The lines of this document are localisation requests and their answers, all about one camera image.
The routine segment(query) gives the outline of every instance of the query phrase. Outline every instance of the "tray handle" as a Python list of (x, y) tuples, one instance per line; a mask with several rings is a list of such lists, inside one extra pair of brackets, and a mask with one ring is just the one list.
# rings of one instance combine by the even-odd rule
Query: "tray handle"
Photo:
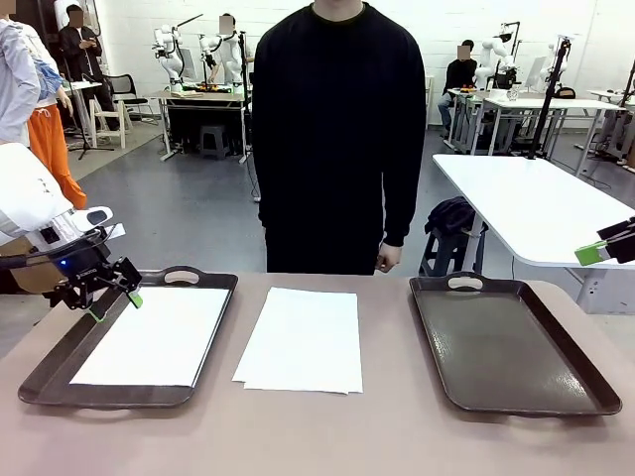
[[(473, 286), (471, 284), (465, 284), (465, 285), (462, 285), (460, 287), (451, 286), (450, 282), (452, 280), (455, 280), (455, 279), (458, 279), (458, 278), (469, 278), (470, 280), (475, 282), (474, 283), (475, 286)], [(495, 282), (493, 280), (485, 278), (484, 276), (478, 275), (476, 273), (472, 273), (470, 271), (459, 271), (459, 272), (456, 272), (456, 273), (452, 273), (451, 275), (445, 276), (444, 277), (444, 281), (445, 281), (445, 287), (446, 287), (446, 289), (448, 291), (460, 291), (460, 292), (480, 291), (480, 292), (488, 292), (488, 291), (494, 291), (492, 288), (495, 287)]]
[(192, 266), (171, 266), (169, 268), (166, 268), (163, 271), (149, 271), (149, 272), (144, 272), (143, 275), (144, 277), (149, 278), (150, 280), (152, 280), (154, 283), (157, 284), (166, 284), (166, 285), (171, 285), (173, 283), (175, 283), (174, 281), (166, 281), (166, 277), (172, 273), (178, 273), (178, 272), (185, 272), (185, 273), (191, 273), (193, 275), (196, 275), (197, 280), (195, 282), (199, 283), (203, 280), (204, 277), (209, 276), (207, 273), (204, 273), (203, 271), (199, 270), (198, 268), (194, 268)]

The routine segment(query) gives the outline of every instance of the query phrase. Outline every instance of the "beige table surface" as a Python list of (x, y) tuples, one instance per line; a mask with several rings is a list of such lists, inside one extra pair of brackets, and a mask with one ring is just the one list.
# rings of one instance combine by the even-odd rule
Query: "beige table surface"
[(240, 102), (244, 100), (243, 94), (229, 92), (204, 92), (197, 97), (176, 97), (170, 91), (157, 91), (144, 95), (146, 99), (173, 99), (175, 101), (218, 101), (218, 102)]
[[(587, 420), (482, 416), (445, 399), (408, 281), (240, 275), (192, 401), (179, 410), (42, 409), (16, 391), (79, 318), (58, 306), (0, 362), (2, 476), (626, 475), (635, 367), (560, 289), (532, 283), (624, 402)], [(271, 286), (359, 297), (362, 395), (231, 382)]]

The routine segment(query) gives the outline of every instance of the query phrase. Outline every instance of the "stool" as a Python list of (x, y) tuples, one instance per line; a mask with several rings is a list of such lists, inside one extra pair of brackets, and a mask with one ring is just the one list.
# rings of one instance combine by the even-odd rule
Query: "stool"
[(200, 154), (223, 160), (229, 154), (225, 126), (200, 126)]
[[(97, 148), (97, 138), (99, 137), (118, 137), (121, 143), (121, 149), (126, 148), (126, 126), (128, 126), (128, 130), (131, 131), (132, 121), (124, 104), (116, 102), (114, 106), (114, 112), (103, 111), (97, 101), (90, 99), (90, 139), (92, 147), (95, 149)], [(116, 117), (119, 119), (118, 131), (108, 129), (108, 125), (104, 120), (106, 117)], [(100, 131), (97, 130), (97, 119), (99, 119), (101, 124)]]
[[(447, 276), (449, 262), (454, 260), (453, 271), (456, 273), (463, 268), (465, 260), (465, 252), (467, 251), (467, 242), (469, 236), (465, 232), (455, 233), (453, 235), (443, 235), (439, 228), (434, 228), (428, 239), (424, 257), (419, 267), (419, 276), (442, 277)], [(439, 242), (437, 251), (433, 251), (435, 243)], [(474, 272), (479, 275), (483, 272), (483, 254), (485, 251), (485, 230), (480, 234), (478, 248), (476, 250), (476, 262), (474, 263)], [(430, 266), (430, 260), (435, 260), (434, 267)]]

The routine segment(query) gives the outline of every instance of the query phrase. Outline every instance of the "person sitting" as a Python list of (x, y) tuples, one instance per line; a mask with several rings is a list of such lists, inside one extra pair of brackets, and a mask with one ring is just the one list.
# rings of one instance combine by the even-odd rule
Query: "person sitting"
[[(474, 42), (472, 40), (465, 40), (461, 46), (469, 47), (470, 52), (474, 50)], [(441, 119), (444, 124), (444, 137), (449, 136), (449, 128), (452, 123), (452, 117), (449, 114), (449, 109), (452, 106), (453, 100), (447, 90), (454, 89), (456, 87), (473, 85), (476, 67), (476, 61), (466, 57), (455, 59), (447, 67), (444, 95), (439, 102), (439, 112), (441, 112)]]

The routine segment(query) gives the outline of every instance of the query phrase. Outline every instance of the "black sweatshirt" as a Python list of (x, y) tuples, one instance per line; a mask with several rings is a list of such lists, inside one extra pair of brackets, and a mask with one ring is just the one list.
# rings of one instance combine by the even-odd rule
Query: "black sweatshirt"
[(460, 59), (455, 59), (447, 67), (447, 78), (445, 81), (444, 94), (447, 93), (448, 89), (473, 85), (475, 73), (475, 60), (468, 59), (466, 61), (461, 61)]
[(263, 226), (342, 244), (379, 243), (385, 230), (385, 243), (402, 246), (417, 202), (425, 84), (413, 37), (367, 4), (339, 23), (306, 7), (270, 30), (254, 72)]
[[(81, 40), (95, 40), (97, 46), (83, 50), (79, 47)], [(83, 81), (83, 74), (92, 79), (101, 81), (103, 73), (99, 66), (98, 57), (101, 56), (101, 43), (92, 30), (88, 27), (81, 27), (81, 36), (77, 28), (65, 26), (60, 30), (60, 47), (63, 56), (68, 61), (70, 77), (74, 81)]]

